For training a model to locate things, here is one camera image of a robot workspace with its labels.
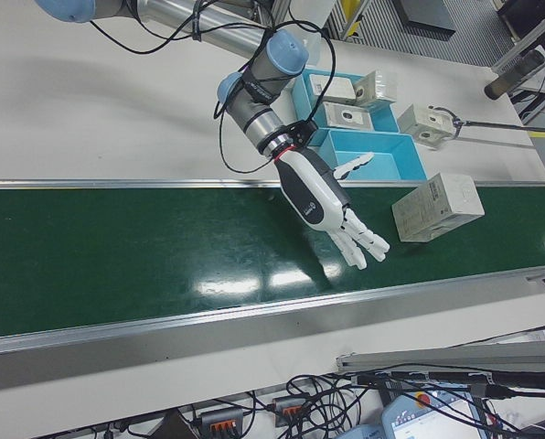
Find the white robotic hand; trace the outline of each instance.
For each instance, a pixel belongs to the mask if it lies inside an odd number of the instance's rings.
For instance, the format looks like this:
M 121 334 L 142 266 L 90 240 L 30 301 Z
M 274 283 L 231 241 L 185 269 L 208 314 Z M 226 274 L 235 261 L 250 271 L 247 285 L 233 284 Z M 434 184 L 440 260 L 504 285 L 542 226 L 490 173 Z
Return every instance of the white robotic hand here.
M 281 189 L 299 216 L 312 229 L 325 231 L 341 251 L 347 264 L 366 268 L 366 249 L 377 261 L 384 261 L 389 244 L 369 230 L 350 208 L 350 199 L 336 178 L 364 166 L 372 154 L 332 171 L 316 153 L 307 148 L 286 148 L 275 157 Z

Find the small white box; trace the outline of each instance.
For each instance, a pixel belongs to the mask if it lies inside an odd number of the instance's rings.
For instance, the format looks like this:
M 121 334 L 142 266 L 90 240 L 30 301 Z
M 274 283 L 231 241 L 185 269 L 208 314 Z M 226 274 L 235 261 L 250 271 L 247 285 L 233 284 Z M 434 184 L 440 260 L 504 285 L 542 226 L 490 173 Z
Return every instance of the small white box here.
M 454 121 L 449 114 L 436 112 L 413 104 L 397 120 L 401 133 L 410 134 L 415 142 L 437 147 L 445 138 L 455 134 Z
M 374 131 L 370 113 L 363 108 L 324 102 L 327 126 L 348 130 Z
M 428 242 L 484 216 L 470 176 L 437 174 L 392 205 L 402 242 Z
M 356 105 L 375 112 L 397 101 L 397 74 L 393 71 L 374 70 L 354 83 Z
M 313 93 L 312 101 L 315 103 L 317 98 L 323 91 L 329 76 L 326 75 L 309 75 L 311 81 L 311 91 Z M 349 78 L 342 78 L 335 76 L 332 79 L 329 88 L 324 95 L 324 102 L 344 103 L 350 105 L 356 100 L 356 93 L 354 92 L 354 86 Z

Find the metal bar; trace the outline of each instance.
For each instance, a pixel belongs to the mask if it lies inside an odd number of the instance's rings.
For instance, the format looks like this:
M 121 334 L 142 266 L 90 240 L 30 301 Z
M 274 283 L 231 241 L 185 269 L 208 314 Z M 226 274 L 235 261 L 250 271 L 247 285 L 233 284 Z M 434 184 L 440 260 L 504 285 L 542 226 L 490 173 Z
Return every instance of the metal bar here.
M 343 187 L 417 187 L 424 181 L 372 181 L 346 180 Z M 478 187 L 545 187 L 545 181 L 478 181 Z M 257 188 L 280 187 L 278 180 L 189 179 L 189 180 L 138 180 L 138 179 L 0 179 L 0 189 L 78 188 L 78 189 L 128 189 L 128 188 Z
M 340 35 L 339 39 L 341 39 L 342 41 L 346 40 L 347 36 L 352 30 L 352 27 L 354 27 L 354 25 L 358 21 L 358 17 L 364 14 L 364 11 L 369 8 L 373 1 L 374 0 L 362 0 L 362 2 L 360 2 L 358 9 L 356 9 L 356 12 L 352 14 L 352 16 L 347 21 L 346 26 L 344 27 L 344 30 L 342 30 L 342 34 Z
M 195 0 L 138 0 L 138 14 L 142 20 L 154 20 L 169 27 L 179 27 L 193 16 Z M 219 48 L 250 58 L 260 46 L 264 30 L 242 16 L 216 6 L 210 6 L 199 16 L 199 28 L 210 29 L 230 23 L 242 23 L 247 28 L 219 28 L 202 35 L 202 40 Z M 191 22 L 183 29 L 191 33 Z
M 524 38 L 522 38 L 514 48 L 509 50 L 504 56 L 496 61 L 492 66 L 492 71 L 499 73 L 504 69 L 507 64 L 516 57 L 520 52 L 525 48 L 530 46 L 538 37 L 540 37 L 545 32 L 545 19 L 541 21 L 534 29 L 532 29 Z
M 272 4 L 272 16 L 274 17 L 274 21 L 277 23 L 282 23 L 284 21 L 284 18 L 289 12 L 290 4 L 291 0 L 276 0 Z
M 112 323 L 91 327 L 74 327 L 18 336 L 0 337 L 0 354 L 34 348 L 66 346 L 114 337 L 137 336 L 175 327 L 186 327 L 255 316 L 274 316 L 284 313 L 304 311 L 306 309 L 318 308 L 321 306 L 352 305 L 411 293 L 428 293 L 432 291 L 434 286 L 441 284 L 453 285 L 455 283 L 470 280 L 503 279 L 514 276 L 545 276 L 545 266 L 510 270 L 506 272 L 476 274 L 472 276 L 465 276 L 455 279 L 443 279 L 421 284 L 398 285 L 377 288 L 374 290 L 332 294 L 322 297 L 286 300 L 260 305 L 247 305 L 240 308 L 219 309 L 184 316 L 150 318 L 132 322 Z
M 390 368 L 409 364 L 396 370 L 444 370 L 446 366 L 500 369 L 503 371 L 545 371 L 545 341 L 535 343 L 507 343 L 495 345 L 463 346 L 459 348 L 420 349 L 377 354 L 352 354 L 336 360 L 340 372 Z M 427 363 L 437 367 L 411 365 Z
M 538 66 L 537 68 L 535 68 L 534 70 L 532 70 L 528 75 L 524 76 L 519 82 L 518 82 L 518 85 L 516 87 L 513 88 L 513 90 L 517 89 L 520 85 L 524 84 L 527 80 L 529 80 L 530 78 L 532 78 L 533 76 L 535 76 L 537 73 L 539 73 L 541 70 L 543 70 L 545 68 L 545 60 L 543 61 L 543 63 Z

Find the screen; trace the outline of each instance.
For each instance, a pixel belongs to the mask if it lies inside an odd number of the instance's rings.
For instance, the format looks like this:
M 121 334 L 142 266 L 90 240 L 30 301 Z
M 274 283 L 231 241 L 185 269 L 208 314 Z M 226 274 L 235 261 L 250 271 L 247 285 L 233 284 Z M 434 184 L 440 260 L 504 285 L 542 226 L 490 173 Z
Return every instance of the screen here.
M 470 418 L 473 417 L 467 402 L 458 400 L 449 405 Z M 464 419 L 461 414 L 452 412 L 449 407 L 442 407 L 441 410 Z M 459 423 L 438 412 L 428 412 L 417 418 L 414 415 L 401 418 L 396 423 L 392 423 L 392 429 L 396 439 L 448 439 L 450 437 L 454 439 L 481 439 L 476 428 Z

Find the robotic arm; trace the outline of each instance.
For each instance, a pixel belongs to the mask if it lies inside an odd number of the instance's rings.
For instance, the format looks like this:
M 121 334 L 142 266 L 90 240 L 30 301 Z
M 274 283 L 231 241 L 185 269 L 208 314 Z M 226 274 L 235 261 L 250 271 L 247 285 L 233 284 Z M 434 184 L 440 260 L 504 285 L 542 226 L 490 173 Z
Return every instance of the robotic arm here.
M 184 30 L 192 32 L 193 27 L 213 28 L 246 21 L 217 7 L 197 15 L 195 0 L 36 1 L 55 18 L 72 22 L 132 13 L 171 27 L 184 26 Z M 230 74 L 219 85 L 222 111 L 234 119 L 260 154 L 273 160 L 282 191 L 294 210 L 312 229 L 327 232 L 348 265 L 356 265 L 360 270 L 366 268 L 366 259 L 358 245 L 377 261 L 383 261 L 389 244 L 358 219 L 347 193 L 337 183 L 365 165 L 372 154 L 332 170 L 306 147 L 315 128 L 305 127 L 305 132 L 300 132 L 295 128 L 303 128 L 302 125 L 283 124 L 270 105 L 287 83 L 301 74 L 308 53 L 301 41 L 283 29 L 273 35 L 265 32 L 268 31 L 221 27 L 206 34 L 205 40 L 251 58 L 243 72 Z

